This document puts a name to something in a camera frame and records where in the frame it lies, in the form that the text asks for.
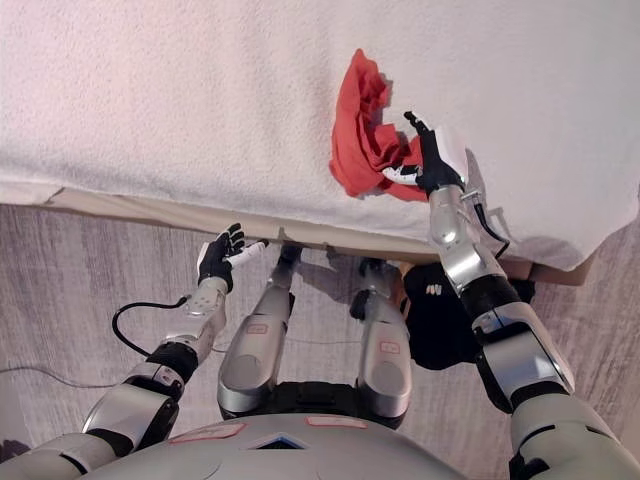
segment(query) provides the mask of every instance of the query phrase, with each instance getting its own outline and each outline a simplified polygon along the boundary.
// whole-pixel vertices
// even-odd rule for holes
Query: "white blanket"
[[[564,0],[0,4],[11,182],[426,238],[424,204],[349,198],[327,167],[356,48],[457,128],[512,253],[568,269],[638,208],[640,3]]]

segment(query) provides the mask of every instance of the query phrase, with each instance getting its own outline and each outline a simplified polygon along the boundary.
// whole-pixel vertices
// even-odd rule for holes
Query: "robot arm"
[[[231,270],[258,255],[260,241],[244,247],[240,225],[205,244],[198,260],[198,287],[166,338],[123,383],[93,407],[82,428],[0,465],[0,477],[69,480],[165,440],[178,416],[178,401],[193,372],[209,355],[226,324]]]
[[[463,205],[466,154],[446,130],[418,130],[431,238],[482,346],[476,365],[488,397],[512,414],[512,479],[637,479],[640,465],[598,414],[572,394],[571,370],[533,309],[478,239]]]

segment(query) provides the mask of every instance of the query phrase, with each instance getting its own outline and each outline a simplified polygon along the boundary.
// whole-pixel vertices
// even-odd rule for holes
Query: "wooden floor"
[[[140,357],[110,331],[127,302],[171,302],[194,286],[204,234],[0,206],[0,368],[46,365],[77,382],[122,379]],[[234,274],[224,348],[257,301],[278,249]],[[357,260],[305,251],[294,279],[281,380],[352,383],[360,325],[349,317]],[[586,285],[538,285],[534,307],[572,365],[578,392],[624,436],[640,398],[640,222],[599,250]],[[123,318],[126,333],[147,348],[163,337],[170,312]],[[220,419],[215,400],[222,355],[212,353],[188,385],[174,433]],[[12,401],[31,445],[77,430],[103,389],[64,386],[37,372],[3,375],[0,402]],[[475,367],[445,372],[414,368],[412,404],[401,431],[470,478],[507,478],[508,418],[487,400]]]

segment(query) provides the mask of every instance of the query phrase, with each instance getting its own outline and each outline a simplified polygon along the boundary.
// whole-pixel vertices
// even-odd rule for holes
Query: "red label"
[[[249,335],[264,335],[269,330],[269,325],[264,323],[253,323],[247,326],[247,333]]]
[[[380,342],[380,351],[382,353],[400,353],[400,345],[396,342]]]

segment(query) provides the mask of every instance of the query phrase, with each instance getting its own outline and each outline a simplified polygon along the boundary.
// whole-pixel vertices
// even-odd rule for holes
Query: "red towel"
[[[418,187],[398,185],[380,173],[391,165],[422,164],[420,137],[403,145],[392,124],[371,124],[376,110],[387,104],[389,93],[376,62],[356,50],[336,104],[329,169],[354,197],[378,187],[402,200],[426,201]]]

